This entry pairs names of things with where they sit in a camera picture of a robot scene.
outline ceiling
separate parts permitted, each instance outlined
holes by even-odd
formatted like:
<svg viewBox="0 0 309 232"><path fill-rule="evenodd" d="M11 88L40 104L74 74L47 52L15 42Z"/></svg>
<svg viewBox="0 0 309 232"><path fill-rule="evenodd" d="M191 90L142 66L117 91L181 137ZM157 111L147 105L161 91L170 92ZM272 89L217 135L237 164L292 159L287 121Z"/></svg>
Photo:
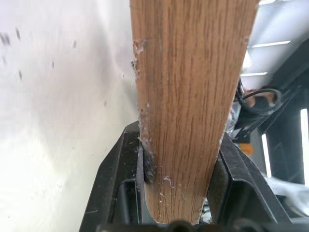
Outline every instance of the ceiling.
<svg viewBox="0 0 309 232"><path fill-rule="evenodd" d="M248 44L250 62L246 62L241 74L245 89L267 85L275 71L309 37L308 12L309 0L260 1ZM265 46L275 42L289 43Z"/></svg>

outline wooden piece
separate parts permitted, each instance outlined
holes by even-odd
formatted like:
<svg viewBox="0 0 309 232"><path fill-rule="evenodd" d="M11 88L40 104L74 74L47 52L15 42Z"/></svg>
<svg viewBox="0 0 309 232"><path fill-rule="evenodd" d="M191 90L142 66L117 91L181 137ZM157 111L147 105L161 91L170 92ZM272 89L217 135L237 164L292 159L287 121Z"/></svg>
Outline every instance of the wooden piece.
<svg viewBox="0 0 309 232"><path fill-rule="evenodd" d="M198 222L257 6L130 1L146 202L157 222Z"/></svg>

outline wood grain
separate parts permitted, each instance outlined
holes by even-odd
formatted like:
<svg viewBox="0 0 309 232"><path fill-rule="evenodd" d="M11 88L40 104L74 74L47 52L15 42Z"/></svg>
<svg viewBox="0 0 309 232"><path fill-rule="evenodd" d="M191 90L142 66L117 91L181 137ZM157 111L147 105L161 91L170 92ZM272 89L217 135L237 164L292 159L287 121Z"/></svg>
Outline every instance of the wood grain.
<svg viewBox="0 0 309 232"><path fill-rule="evenodd" d="M198 222L257 5L130 1L146 202L157 222Z"/></svg>

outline wooden board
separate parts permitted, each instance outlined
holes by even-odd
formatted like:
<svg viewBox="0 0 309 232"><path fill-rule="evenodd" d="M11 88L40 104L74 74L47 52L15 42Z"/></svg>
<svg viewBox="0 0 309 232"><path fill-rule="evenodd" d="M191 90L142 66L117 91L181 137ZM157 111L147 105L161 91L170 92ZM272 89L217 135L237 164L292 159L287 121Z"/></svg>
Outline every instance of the wooden board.
<svg viewBox="0 0 309 232"><path fill-rule="evenodd" d="M131 0L147 207L198 222L257 0Z"/></svg>

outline black machine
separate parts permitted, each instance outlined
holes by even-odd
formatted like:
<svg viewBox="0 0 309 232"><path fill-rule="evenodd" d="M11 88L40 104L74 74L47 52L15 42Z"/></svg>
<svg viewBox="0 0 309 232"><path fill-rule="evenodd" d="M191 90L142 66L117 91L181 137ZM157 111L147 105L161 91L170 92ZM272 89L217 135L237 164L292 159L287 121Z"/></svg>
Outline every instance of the black machine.
<svg viewBox="0 0 309 232"><path fill-rule="evenodd" d="M80 232L308 232L292 224L257 167L224 135L207 199L212 224L146 225L143 149L128 125L98 169Z"/></svg>

